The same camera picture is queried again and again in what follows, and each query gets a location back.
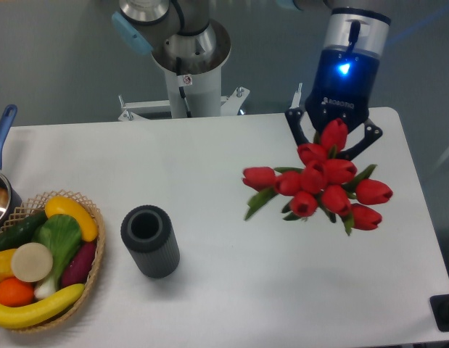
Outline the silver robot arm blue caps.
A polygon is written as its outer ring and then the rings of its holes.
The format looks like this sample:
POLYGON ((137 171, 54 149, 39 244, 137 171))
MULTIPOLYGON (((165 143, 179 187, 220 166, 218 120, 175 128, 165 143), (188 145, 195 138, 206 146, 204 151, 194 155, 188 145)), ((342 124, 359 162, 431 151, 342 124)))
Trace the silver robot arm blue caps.
MULTIPOLYGON (((294 140, 305 144, 301 120, 318 134, 341 120, 347 132, 363 126, 354 146, 339 150, 352 160, 382 136, 369 117, 374 85, 391 20, 383 1, 328 1, 331 14, 312 91, 296 93, 285 113, 294 140)), ((221 69, 231 41, 210 17, 208 1, 121 1, 112 25, 137 54, 149 55, 164 72, 174 118, 238 115, 249 91, 221 93, 221 69)))

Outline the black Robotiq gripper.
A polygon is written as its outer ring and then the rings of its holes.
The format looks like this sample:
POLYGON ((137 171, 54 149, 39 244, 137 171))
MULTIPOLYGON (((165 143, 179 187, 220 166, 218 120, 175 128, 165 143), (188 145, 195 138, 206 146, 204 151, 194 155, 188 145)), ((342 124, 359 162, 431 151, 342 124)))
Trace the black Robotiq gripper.
POLYGON ((363 138, 349 149, 337 154, 337 159, 354 160, 383 136, 382 129, 369 116, 368 102, 374 86, 379 60, 364 54, 324 49, 321 52, 313 89, 301 107, 288 109, 284 115, 296 145, 319 144, 320 133, 332 121, 340 118, 352 132, 364 125, 363 138), (315 130, 309 141, 302 129, 307 114, 315 130))

